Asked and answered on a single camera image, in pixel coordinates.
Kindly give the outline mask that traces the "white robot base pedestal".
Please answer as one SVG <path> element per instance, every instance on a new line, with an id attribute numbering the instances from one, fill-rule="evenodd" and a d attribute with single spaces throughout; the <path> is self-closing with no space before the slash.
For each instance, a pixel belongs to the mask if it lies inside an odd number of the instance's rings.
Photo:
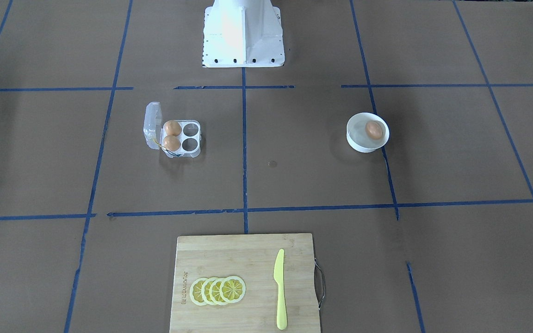
<path id="1" fill-rule="evenodd" d="M 203 67 L 284 65 L 281 11 L 270 0 L 216 0 L 205 8 L 204 19 Z"/>

